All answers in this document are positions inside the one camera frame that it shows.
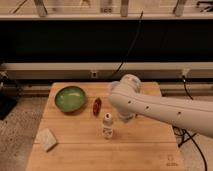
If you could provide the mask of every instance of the ceramic bowl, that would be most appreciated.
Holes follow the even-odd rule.
[[[86,103],[86,93],[77,86],[61,89],[55,96],[55,104],[62,112],[73,112]]]

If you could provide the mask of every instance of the red object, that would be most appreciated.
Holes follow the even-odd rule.
[[[102,101],[100,98],[95,99],[95,102],[93,104],[93,114],[95,116],[99,115],[100,110],[101,110],[101,104],[102,104]]]

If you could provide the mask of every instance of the white block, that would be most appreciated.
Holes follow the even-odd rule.
[[[36,139],[39,141],[46,152],[48,152],[57,144],[55,136],[48,128],[41,130],[37,134]]]

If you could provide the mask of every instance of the black wall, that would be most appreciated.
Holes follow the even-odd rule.
[[[138,21],[0,21],[4,62],[119,62]],[[213,61],[213,20],[144,20],[127,61]]]

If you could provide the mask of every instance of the small bottle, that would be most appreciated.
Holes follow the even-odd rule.
[[[112,120],[112,115],[110,113],[106,113],[104,118],[103,118],[103,136],[106,139],[112,138],[113,135],[113,120]]]

